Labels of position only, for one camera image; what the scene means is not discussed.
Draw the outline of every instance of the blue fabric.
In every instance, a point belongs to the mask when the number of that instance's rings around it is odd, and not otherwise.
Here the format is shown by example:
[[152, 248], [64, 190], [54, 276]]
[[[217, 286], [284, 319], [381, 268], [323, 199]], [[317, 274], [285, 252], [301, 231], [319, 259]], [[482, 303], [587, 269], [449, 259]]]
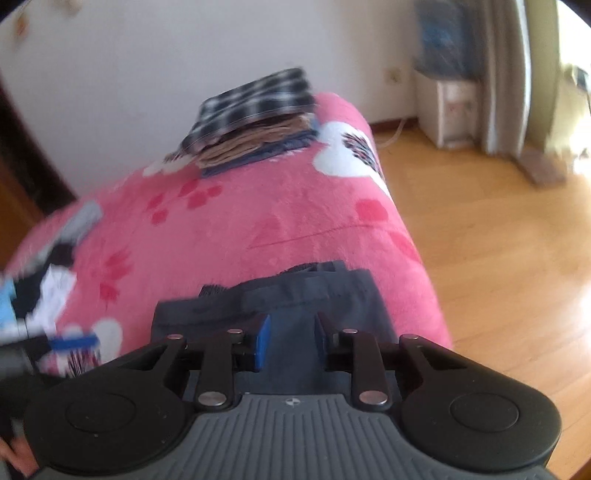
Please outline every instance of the blue fabric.
[[0, 327], [5, 327], [17, 322], [14, 315], [12, 303], [10, 302], [16, 296], [14, 282], [7, 278], [0, 287]]
[[293, 135], [288, 135], [283, 140], [277, 142], [266, 143], [261, 148], [246, 154], [235, 160], [215, 165], [214, 167], [204, 168], [201, 170], [201, 176], [203, 178], [218, 175], [225, 171], [231, 170], [232, 168], [242, 167], [249, 163], [254, 163], [267, 158], [281, 155], [282, 153], [288, 152], [289, 150], [297, 150], [299, 148], [309, 147], [311, 143], [316, 140], [318, 136], [318, 130], [312, 128], [310, 130], [302, 130]]

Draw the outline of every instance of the bed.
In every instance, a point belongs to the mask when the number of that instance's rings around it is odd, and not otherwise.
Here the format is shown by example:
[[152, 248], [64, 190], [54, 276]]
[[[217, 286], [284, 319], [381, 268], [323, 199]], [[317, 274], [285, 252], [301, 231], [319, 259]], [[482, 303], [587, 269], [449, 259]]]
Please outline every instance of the bed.
[[337, 95], [317, 100], [320, 135], [311, 147], [208, 179], [188, 157], [157, 162], [37, 225], [8, 272], [17, 273], [93, 199], [104, 215], [75, 250], [77, 281], [57, 330], [94, 331], [103, 362], [149, 342], [160, 300], [330, 260], [371, 270], [398, 335], [449, 347], [368, 124]]

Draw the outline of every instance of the gray gripper base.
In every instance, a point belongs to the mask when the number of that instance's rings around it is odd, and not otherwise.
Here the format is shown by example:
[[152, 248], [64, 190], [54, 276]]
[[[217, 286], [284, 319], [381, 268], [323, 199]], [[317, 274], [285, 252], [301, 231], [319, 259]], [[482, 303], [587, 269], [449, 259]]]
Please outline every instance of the gray gripper base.
[[[43, 469], [35, 480], [72, 480]], [[197, 418], [168, 454], [105, 480], [555, 480], [542, 467], [503, 475], [444, 465], [410, 445], [384, 414], [342, 395], [245, 395]]]

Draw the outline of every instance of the white curtain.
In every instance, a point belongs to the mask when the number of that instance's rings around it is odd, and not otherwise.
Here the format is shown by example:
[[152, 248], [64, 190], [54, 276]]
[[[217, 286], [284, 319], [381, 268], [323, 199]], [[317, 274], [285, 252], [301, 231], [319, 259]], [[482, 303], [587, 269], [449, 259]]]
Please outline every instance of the white curtain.
[[531, 102], [531, 57], [524, 0], [476, 0], [483, 22], [482, 148], [519, 158]]

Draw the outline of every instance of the plaid shirt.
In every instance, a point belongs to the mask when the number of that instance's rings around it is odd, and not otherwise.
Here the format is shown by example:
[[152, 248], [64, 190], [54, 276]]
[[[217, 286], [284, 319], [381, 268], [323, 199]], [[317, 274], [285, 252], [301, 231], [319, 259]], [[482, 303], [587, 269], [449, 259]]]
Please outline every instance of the plaid shirt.
[[195, 155], [238, 128], [278, 115], [313, 112], [315, 107], [304, 70], [283, 70], [205, 100], [181, 150]]

